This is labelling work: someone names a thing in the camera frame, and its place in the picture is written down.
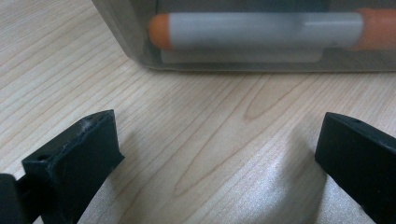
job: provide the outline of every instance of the marker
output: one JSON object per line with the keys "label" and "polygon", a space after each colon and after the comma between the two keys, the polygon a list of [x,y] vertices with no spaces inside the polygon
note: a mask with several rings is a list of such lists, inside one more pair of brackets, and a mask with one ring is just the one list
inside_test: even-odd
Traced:
{"label": "marker", "polygon": [[159,49],[396,49],[396,9],[332,13],[170,13],[149,23]]}

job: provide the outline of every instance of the light wood surface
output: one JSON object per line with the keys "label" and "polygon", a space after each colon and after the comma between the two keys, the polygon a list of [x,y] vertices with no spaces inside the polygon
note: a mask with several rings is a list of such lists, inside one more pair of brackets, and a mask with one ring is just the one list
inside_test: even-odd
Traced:
{"label": "light wood surface", "polygon": [[115,110],[125,160],[80,223],[372,223],[313,156],[327,111],[396,135],[394,73],[154,71],[88,0],[0,1],[0,50],[2,173]]}

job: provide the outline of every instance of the wooden table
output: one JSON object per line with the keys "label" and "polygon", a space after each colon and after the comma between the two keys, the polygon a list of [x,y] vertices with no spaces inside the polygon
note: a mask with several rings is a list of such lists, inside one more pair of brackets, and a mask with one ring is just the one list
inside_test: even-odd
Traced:
{"label": "wooden table", "polygon": [[396,135],[396,76],[164,72],[91,1],[0,2],[0,171],[114,109],[122,164],[80,223],[372,223],[314,161],[325,112]]}

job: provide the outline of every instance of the orange marker cap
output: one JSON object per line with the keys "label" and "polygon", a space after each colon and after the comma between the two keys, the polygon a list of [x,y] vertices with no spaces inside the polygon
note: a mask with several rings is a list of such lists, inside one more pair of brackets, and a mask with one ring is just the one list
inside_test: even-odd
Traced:
{"label": "orange marker cap", "polygon": [[364,28],[354,50],[396,49],[396,9],[361,8],[357,11],[363,17]]}
{"label": "orange marker cap", "polygon": [[171,49],[169,34],[169,14],[159,14],[148,25],[148,37],[160,49]]}

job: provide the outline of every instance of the clear plastic container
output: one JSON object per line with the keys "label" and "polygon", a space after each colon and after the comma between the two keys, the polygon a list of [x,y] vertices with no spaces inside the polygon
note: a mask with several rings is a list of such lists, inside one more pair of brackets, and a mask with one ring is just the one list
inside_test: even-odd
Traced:
{"label": "clear plastic container", "polygon": [[92,0],[155,69],[396,71],[395,0]]}

